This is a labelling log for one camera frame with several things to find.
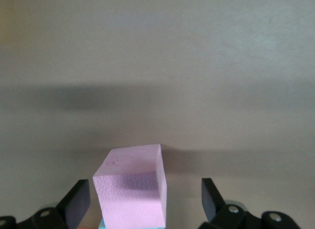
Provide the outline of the pink foam cube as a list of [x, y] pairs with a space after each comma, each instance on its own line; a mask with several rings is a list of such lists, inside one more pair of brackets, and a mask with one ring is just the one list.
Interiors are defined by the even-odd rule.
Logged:
[[106, 229], [166, 228], [160, 144], [112, 149], [93, 176]]

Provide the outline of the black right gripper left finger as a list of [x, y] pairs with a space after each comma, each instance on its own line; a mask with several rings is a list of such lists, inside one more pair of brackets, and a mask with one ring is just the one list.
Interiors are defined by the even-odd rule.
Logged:
[[89, 206], [89, 180], [82, 179], [55, 207], [40, 209], [19, 223], [13, 216], [0, 217], [0, 229], [77, 229]]

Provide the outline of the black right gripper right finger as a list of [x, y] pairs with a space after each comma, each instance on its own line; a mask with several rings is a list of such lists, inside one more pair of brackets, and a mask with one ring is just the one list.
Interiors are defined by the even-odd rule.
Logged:
[[198, 229], [300, 229], [285, 213], [266, 211], [258, 218], [234, 203], [226, 203], [211, 178], [201, 180], [201, 199], [207, 221]]

